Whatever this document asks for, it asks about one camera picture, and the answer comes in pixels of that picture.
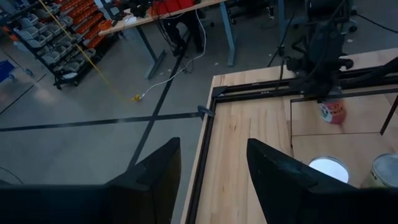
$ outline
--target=desk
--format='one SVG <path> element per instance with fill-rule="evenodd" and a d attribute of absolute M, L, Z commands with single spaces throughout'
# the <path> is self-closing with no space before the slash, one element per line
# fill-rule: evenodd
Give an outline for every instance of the desk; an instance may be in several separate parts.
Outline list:
<path fill-rule="evenodd" d="M 235 58 L 235 43 L 234 43 L 233 33 L 231 31 L 231 24 L 229 23 L 228 12 L 227 12 L 227 9 L 226 9 L 225 3 L 224 3 L 225 1 L 226 0 L 201 0 L 201 3 L 199 3 L 199 4 L 196 4 L 192 7 L 186 8 L 186 9 L 172 12 L 170 14 L 163 15 L 162 18 L 166 18 L 169 16 L 173 16 L 176 14 L 180 14 L 180 13 L 184 13 L 184 12 L 188 12 L 188 11 L 192 11 L 192 10 L 196 10 L 196 9 L 201 9 L 203 7 L 207 7 L 207 6 L 214 5 L 214 4 L 220 4 L 221 15 L 222 15 L 223 22 L 224 22 L 225 34 L 226 34 L 228 46 L 229 46 L 228 66 L 233 66 L 234 58 Z M 147 16 L 145 18 L 138 17 L 137 21 L 135 23 L 130 23 L 130 24 L 124 25 L 124 23 L 125 23 L 124 20 L 128 19 L 129 17 L 130 17 L 130 15 L 126 16 L 123 20 L 119 21 L 114 27 L 112 27 L 108 30 L 105 30 L 105 31 L 101 31 L 99 33 L 99 35 L 111 34 L 113 32 L 121 31 L 123 29 L 133 28 L 134 32 L 137 34 L 136 36 L 140 37 L 139 41 L 141 42 L 141 44 L 146 47 L 146 52 L 149 56 L 149 59 L 152 61 L 152 65 L 150 66 L 150 69 L 146 74 L 146 78 L 151 78 L 153 76 L 154 72 L 156 71 L 157 67 L 160 65 L 161 61 L 163 60 L 165 51 L 163 50 L 162 53 L 160 53 L 160 55 L 157 57 L 155 55 L 154 51 L 152 50 L 152 47 L 150 46 L 150 44 L 145 36 L 145 33 L 142 31 L 140 26 L 144 25 L 146 23 L 153 22 L 154 20 L 151 18 L 151 16 L 147 12 Z"/>
<path fill-rule="evenodd" d="M 358 69 L 385 64 L 397 55 L 398 49 L 389 49 L 350 55 L 349 58 L 354 60 L 353 69 Z M 277 80 L 279 69 L 272 67 L 218 75 L 213 78 L 211 89 Z M 290 77 L 292 74 L 285 70 L 284 78 Z M 298 97 L 234 101 L 216 107 L 196 223 L 266 222 L 248 170 L 248 138 L 265 142 L 306 164 L 318 156 L 336 157 L 348 168 L 348 183 L 355 187 L 359 187 L 378 155 L 398 152 L 397 113 L 384 135 L 379 134 L 396 93 L 346 98 L 348 114 L 340 126 L 324 122 L 313 101 L 292 104 L 290 119 L 290 99 Z M 200 134 L 181 223 L 187 218 L 206 121 L 207 117 Z M 293 148 L 289 143 L 291 122 Z"/>

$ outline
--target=black pants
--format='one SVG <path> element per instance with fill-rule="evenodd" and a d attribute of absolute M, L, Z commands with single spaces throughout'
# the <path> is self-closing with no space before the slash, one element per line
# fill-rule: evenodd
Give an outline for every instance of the black pants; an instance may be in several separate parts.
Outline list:
<path fill-rule="evenodd" d="M 193 43 L 197 49 L 202 48 L 199 22 L 195 11 L 189 11 L 182 15 L 176 15 L 174 18 L 169 17 L 163 19 L 163 25 L 169 35 L 170 40 L 178 46 L 185 44 L 185 41 L 180 36 L 180 31 L 177 29 L 177 24 L 182 22 L 186 25 L 193 38 Z"/>

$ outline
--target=gray floor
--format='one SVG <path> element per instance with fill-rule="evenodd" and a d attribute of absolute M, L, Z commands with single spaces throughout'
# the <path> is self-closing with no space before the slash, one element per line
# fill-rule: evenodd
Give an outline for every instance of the gray floor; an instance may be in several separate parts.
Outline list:
<path fill-rule="evenodd" d="M 398 29 L 395 23 L 398 20 L 397 1 L 379 0 L 374 4 L 372 0 L 363 0 L 358 4 L 360 13 Z M 264 15 L 237 19 L 238 23 L 232 26 L 236 36 L 236 65 L 227 67 L 228 45 L 220 10 L 209 10 L 208 18 L 216 27 L 206 28 L 208 45 L 205 56 L 195 61 L 192 74 L 181 73 L 176 77 L 159 114 L 194 112 L 197 105 L 205 105 L 214 75 L 263 68 L 278 43 L 276 27 L 261 28 L 272 26 L 276 21 L 264 25 Z M 360 18 L 357 21 L 358 31 L 346 37 L 352 40 L 344 46 L 347 54 L 398 47 L 396 34 Z M 144 78 L 148 61 L 141 55 L 141 46 L 134 41 L 120 40 L 99 63 L 107 79 L 128 98 L 166 80 L 175 63 L 156 26 L 150 24 L 143 28 L 155 51 L 159 53 L 165 49 L 167 52 L 154 79 L 148 81 Z M 287 45 L 302 32 L 302 28 L 291 29 Z M 0 46 L 23 68 L 35 73 L 34 77 L 28 77 L 18 68 L 15 72 L 17 82 L 5 80 L 0 83 L 0 111 L 27 91 L 0 114 L 0 128 L 150 116 L 164 89 L 164 85 L 154 88 L 139 103 L 122 102 L 93 71 L 78 87 L 64 86 L 62 91 L 58 91 L 52 86 L 52 75 L 43 77 L 46 71 L 31 56 L 18 51 L 6 39 L 1 41 Z M 192 57 L 196 56 L 193 49 L 190 46 L 188 50 Z M 288 55 L 292 53 L 289 49 L 286 52 Z M 0 52 L 0 60 L 7 58 Z M 280 59 L 276 58 L 273 64 L 278 63 Z M 123 123 L 0 133 L 0 166 L 11 170 L 28 184 L 102 184 L 126 169 L 147 124 Z M 182 180 L 173 223 L 180 220 L 200 128 L 200 118 L 156 121 L 139 156 L 140 161 L 171 137 L 181 138 Z M 11 175 L 1 170 L 0 179 L 17 184 Z"/>

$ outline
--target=white light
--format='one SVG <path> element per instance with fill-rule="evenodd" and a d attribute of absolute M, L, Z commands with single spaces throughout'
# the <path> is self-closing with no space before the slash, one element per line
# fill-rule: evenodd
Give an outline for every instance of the white light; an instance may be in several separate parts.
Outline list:
<path fill-rule="evenodd" d="M 337 159 L 320 157 L 311 161 L 309 166 L 330 177 L 348 183 L 348 171 Z"/>

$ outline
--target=black bracket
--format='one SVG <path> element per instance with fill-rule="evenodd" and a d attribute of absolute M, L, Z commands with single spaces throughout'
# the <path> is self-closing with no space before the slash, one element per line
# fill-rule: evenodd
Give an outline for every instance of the black bracket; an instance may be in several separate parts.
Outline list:
<path fill-rule="evenodd" d="M 224 91 L 228 88 L 228 86 L 218 86 L 214 87 L 213 91 L 211 92 L 211 97 L 217 97 L 224 93 Z"/>
<path fill-rule="evenodd" d="M 205 118 L 205 114 L 207 114 L 207 116 L 214 118 L 215 113 L 212 112 L 211 110 L 209 110 L 208 108 L 206 108 L 205 106 L 199 105 L 198 106 L 198 113 L 199 116 L 201 118 L 201 120 L 203 120 Z"/>

